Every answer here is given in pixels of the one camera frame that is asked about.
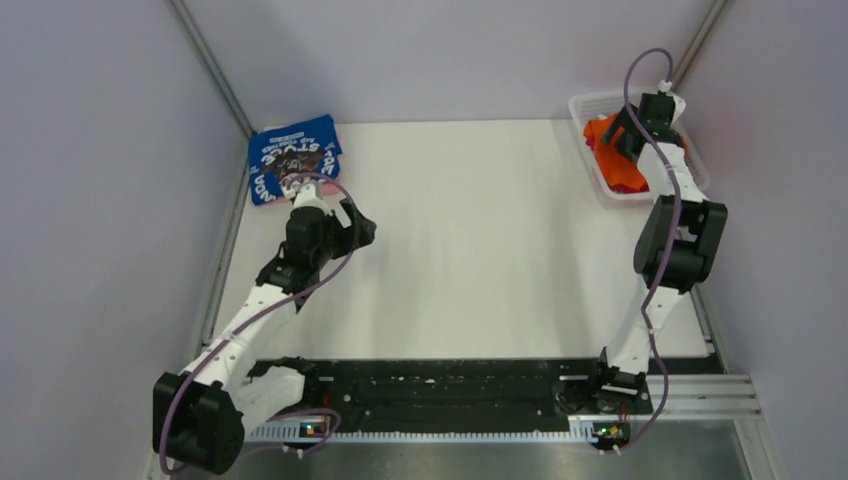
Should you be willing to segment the orange t shirt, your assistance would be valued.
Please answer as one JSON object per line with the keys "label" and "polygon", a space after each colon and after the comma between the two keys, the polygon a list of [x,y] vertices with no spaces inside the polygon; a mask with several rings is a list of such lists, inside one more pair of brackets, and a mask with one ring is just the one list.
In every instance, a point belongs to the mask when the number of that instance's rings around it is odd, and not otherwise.
{"label": "orange t shirt", "polygon": [[633,186],[646,184],[648,186],[645,178],[631,161],[621,156],[613,146],[603,145],[600,142],[607,126],[607,118],[591,119],[583,130],[585,143],[593,152],[596,164],[607,186],[614,184]]}

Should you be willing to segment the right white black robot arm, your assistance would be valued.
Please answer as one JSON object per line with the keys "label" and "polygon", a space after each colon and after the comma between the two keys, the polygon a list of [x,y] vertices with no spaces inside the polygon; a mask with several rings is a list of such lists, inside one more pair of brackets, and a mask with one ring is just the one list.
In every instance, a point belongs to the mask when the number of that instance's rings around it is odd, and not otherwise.
{"label": "right white black robot arm", "polygon": [[632,265],[638,277],[629,312],[602,348],[584,383],[556,397],[567,413],[654,413],[649,366],[666,366],[658,337],[678,303],[711,273],[728,209],[708,199],[686,161],[676,124],[685,103],[670,91],[627,101],[593,145],[608,148],[646,182],[652,208],[637,238]]}

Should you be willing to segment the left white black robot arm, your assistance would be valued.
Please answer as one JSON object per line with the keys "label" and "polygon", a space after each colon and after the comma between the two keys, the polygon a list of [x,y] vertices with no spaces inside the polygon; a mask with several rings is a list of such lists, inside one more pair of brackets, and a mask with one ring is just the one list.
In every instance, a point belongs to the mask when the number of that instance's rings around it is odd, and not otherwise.
{"label": "left white black robot arm", "polygon": [[254,371],[259,355],[293,320],[308,297],[337,276],[352,254],[372,244],[376,223],[349,198],[340,205],[350,223],[320,200],[296,202],[275,256],[260,270],[241,308],[226,328],[177,373],[165,372],[152,391],[152,448],[160,471],[174,475],[191,466],[227,472],[245,440],[276,413],[291,407],[308,413],[320,386],[295,367]]}

